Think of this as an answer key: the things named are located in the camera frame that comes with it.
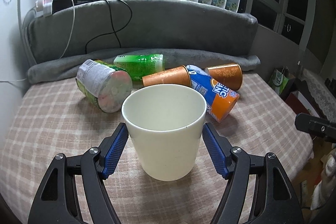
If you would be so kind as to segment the cream white plastic cup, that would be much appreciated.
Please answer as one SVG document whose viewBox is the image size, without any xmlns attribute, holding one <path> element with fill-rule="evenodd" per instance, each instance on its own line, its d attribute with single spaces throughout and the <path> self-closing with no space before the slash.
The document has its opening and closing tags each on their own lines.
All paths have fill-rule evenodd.
<svg viewBox="0 0 336 224">
<path fill-rule="evenodd" d="M 183 85 L 153 85 L 127 97 L 121 113 L 149 176 L 175 181 L 192 170 L 206 111 L 205 98 Z"/>
</svg>

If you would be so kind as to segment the orange paper cup far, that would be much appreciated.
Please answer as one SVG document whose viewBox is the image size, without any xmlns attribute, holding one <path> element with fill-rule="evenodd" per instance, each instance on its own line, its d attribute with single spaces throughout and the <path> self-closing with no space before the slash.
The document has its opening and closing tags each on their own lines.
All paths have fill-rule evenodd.
<svg viewBox="0 0 336 224">
<path fill-rule="evenodd" d="M 239 90 L 242 86 L 242 69 L 240 68 L 240 65 L 236 63 L 208 67 L 205 69 L 205 72 L 213 79 L 234 91 Z"/>
</svg>

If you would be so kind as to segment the orange paper cup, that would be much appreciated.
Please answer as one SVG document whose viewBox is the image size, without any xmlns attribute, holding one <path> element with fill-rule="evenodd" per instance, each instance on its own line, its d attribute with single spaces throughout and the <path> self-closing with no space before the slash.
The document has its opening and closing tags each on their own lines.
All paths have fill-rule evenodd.
<svg viewBox="0 0 336 224">
<path fill-rule="evenodd" d="M 142 82 L 144 87 L 159 84 L 177 84 L 191 87 L 191 79 L 184 65 L 144 76 Z"/>
<path fill-rule="evenodd" d="M 242 69 L 240 68 L 240 65 L 236 63 L 208 67 L 205 69 L 205 72 L 213 79 L 234 91 L 239 90 L 242 86 Z"/>
</svg>

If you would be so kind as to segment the orange paper cup near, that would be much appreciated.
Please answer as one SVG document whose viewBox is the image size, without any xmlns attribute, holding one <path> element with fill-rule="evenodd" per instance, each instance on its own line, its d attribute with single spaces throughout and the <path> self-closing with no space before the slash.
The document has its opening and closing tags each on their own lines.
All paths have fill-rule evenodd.
<svg viewBox="0 0 336 224">
<path fill-rule="evenodd" d="M 159 84 L 177 84 L 191 87 L 191 79 L 184 65 L 144 76 L 142 82 L 144 87 Z"/>
</svg>

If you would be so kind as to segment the checkered beige tablecloth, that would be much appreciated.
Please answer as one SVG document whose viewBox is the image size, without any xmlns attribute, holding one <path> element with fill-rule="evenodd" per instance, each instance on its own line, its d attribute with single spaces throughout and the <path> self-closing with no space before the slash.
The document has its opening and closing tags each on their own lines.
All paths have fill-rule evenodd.
<svg viewBox="0 0 336 224">
<path fill-rule="evenodd" d="M 256 73 L 247 73 L 240 99 L 219 134 L 246 152 L 277 155 L 295 178 L 313 155 L 309 135 L 294 125 L 291 108 Z M 57 153 L 83 154 L 111 135 L 123 121 L 106 114 L 79 91 L 74 79 L 30 87 L 1 148 L 1 195 L 22 223 L 38 186 Z M 122 223 L 209 223 L 226 187 L 204 145 L 192 171 L 173 182 L 158 181 L 142 169 L 131 141 L 105 187 Z"/>
</svg>

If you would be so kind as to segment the blue orange soda can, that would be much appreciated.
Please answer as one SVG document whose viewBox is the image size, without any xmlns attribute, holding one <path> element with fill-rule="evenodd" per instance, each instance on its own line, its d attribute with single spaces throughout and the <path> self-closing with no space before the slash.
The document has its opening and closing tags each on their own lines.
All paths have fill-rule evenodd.
<svg viewBox="0 0 336 224">
<path fill-rule="evenodd" d="M 191 87 L 205 98 L 207 112 L 220 123 L 225 119 L 239 100 L 240 95 L 221 84 L 195 65 L 187 65 Z"/>
</svg>

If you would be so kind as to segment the green labelled snack canister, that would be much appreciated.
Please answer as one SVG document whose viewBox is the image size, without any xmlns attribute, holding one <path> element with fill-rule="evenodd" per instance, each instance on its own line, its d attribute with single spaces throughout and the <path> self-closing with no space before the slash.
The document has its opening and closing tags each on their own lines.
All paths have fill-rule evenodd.
<svg viewBox="0 0 336 224">
<path fill-rule="evenodd" d="M 78 68 L 76 83 L 89 102 L 105 113 L 120 110 L 133 89 L 131 77 L 124 69 L 91 59 Z"/>
</svg>

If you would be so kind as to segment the grey folded blanket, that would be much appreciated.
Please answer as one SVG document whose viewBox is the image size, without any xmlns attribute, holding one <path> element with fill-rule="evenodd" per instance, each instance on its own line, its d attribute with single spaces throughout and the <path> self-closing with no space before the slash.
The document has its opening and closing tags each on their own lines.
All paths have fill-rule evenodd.
<svg viewBox="0 0 336 224">
<path fill-rule="evenodd" d="M 111 62 L 118 55 L 163 55 L 165 66 L 201 68 L 237 63 L 252 71 L 250 54 L 257 19 L 183 0 L 108 0 L 84 3 L 25 25 L 33 60 L 30 84 L 75 77 L 88 59 Z"/>
</svg>

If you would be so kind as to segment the white power strip plugs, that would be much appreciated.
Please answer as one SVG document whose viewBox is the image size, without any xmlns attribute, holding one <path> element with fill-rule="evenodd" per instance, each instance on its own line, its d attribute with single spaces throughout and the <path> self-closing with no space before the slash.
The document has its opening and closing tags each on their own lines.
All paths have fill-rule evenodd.
<svg viewBox="0 0 336 224">
<path fill-rule="evenodd" d="M 35 0 L 36 12 L 42 12 L 45 17 L 51 16 L 53 12 L 53 1 L 54 0 Z"/>
</svg>

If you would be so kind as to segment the black power adapter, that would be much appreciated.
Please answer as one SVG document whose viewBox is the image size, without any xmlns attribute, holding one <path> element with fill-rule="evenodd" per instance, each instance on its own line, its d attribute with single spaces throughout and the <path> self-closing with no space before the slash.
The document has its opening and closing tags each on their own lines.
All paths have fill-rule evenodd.
<svg viewBox="0 0 336 224">
<path fill-rule="evenodd" d="M 53 0 L 52 1 L 52 14 L 72 7 L 72 0 Z"/>
</svg>

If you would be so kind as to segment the white wall cabinet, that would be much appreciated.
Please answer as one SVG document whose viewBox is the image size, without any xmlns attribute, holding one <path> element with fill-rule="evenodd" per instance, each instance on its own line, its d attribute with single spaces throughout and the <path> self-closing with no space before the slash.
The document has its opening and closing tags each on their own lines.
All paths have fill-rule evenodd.
<svg viewBox="0 0 336 224">
<path fill-rule="evenodd" d="M 18 0 L 1 0 L 1 145 L 29 88 L 18 21 Z"/>
</svg>

